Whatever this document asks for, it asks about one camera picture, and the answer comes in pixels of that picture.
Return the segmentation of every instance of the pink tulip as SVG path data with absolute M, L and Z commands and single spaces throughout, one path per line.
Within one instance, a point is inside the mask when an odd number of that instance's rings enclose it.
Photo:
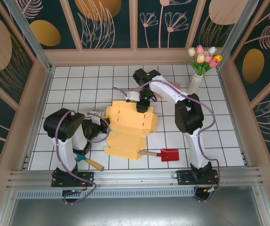
M 209 61 L 209 66 L 210 67 L 216 67 L 218 65 L 218 60 L 217 59 L 212 59 L 211 61 Z
M 208 55 L 205 56 L 205 62 L 209 62 L 209 61 L 211 61 L 211 59 L 212 59 L 211 54 L 208 54 Z
M 204 53 L 204 49 L 201 45 L 198 45 L 196 48 L 196 53 L 197 54 L 203 54 Z

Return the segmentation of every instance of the tulip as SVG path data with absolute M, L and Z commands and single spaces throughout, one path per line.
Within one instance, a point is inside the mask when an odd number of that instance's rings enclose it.
M 193 57 L 196 54 L 195 48 L 191 47 L 188 49 L 188 53 L 191 57 Z
M 215 55 L 213 58 L 217 59 L 218 62 L 220 62 L 223 59 L 223 57 L 221 55 Z
M 211 61 L 211 59 L 212 59 L 212 55 L 211 54 L 208 54 L 208 55 L 205 56 L 205 62 L 208 62 L 209 63 L 209 61 Z
M 197 61 L 198 63 L 204 62 L 204 61 L 205 61 L 205 56 L 204 56 L 204 54 L 200 53 L 199 55 L 197 55 L 196 61 Z
M 215 51 L 216 51 L 216 47 L 214 46 L 208 49 L 209 54 L 212 54 L 212 55 L 215 53 Z
M 196 48 L 196 52 L 197 54 L 203 54 L 204 53 L 204 49 L 201 45 L 198 45 Z
M 218 65 L 218 60 L 217 59 L 212 59 L 211 61 L 209 61 L 209 66 L 210 67 L 216 67 Z

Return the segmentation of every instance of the pink paper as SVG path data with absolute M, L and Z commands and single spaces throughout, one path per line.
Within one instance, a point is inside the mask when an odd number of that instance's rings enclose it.
M 175 83 L 175 82 L 172 82 L 172 81 L 168 81 L 170 84 L 172 84 L 175 88 L 179 88 L 180 87 L 180 84 L 179 83 Z M 154 93 L 154 95 L 157 97 L 157 98 L 162 98 L 159 94 L 157 93 Z

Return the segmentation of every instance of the flower vase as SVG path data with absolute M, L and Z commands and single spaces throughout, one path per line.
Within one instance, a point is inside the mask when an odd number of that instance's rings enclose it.
M 195 73 L 195 75 L 192 76 L 189 88 L 187 89 L 188 94 L 193 94 L 197 92 L 202 82 L 202 79 L 204 79 L 204 75 L 197 75 Z

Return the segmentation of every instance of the white tile floor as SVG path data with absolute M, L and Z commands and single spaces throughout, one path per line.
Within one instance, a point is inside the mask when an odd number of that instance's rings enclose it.
M 93 109 L 106 110 L 112 100 L 123 100 L 123 95 L 115 90 L 135 88 L 138 85 L 132 78 L 135 70 L 143 68 L 146 72 L 156 69 L 168 81 L 180 83 L 180 89 L 186 91 L 190 75 L 194 71 L 186 65 L 121 65 L 121 66 L 79 66 L 57 67 L 50 86 L 49 96 L 36 138 L 35 147 L 29 164 L 29 170 L 54 170 L 57 165 L 51 139 L 43 130 L 45 118 L 62 107 L 86 114 Z M 200 100 L 213 109 L 216 124 L 204 132 L 205 152 L 210 158 L 217 158 L 221 166 L 244 166 L 243 155 L 239 148 L 231 117 L 221 89 L 216 70 L 207 72 L 197 94 Z M 154 112 L 158 115 L 156 132 L 147 137 L 147 150 L 159 152 L 161 148 L 178 148 L 180 160 L 161 162 L 160 158 L 142 156 L 139 160 L 129 160 L 109 156 L 103 151 L 106 142 L 93 144 L 88 158 L 102 164 L 106 170 L 114 169 L 161 169 L 187 168 L 190 164 L 190 152 L 183 134 L 174 123 L 173 104 L 158 99 L 152 102 Z M 211 114 L 203 108 L 204 127 L 212 122 Z M 104 137 L 100 134 L 96 140 Z M 80 170 L 94 170 L 85 161 L 78 163 Z

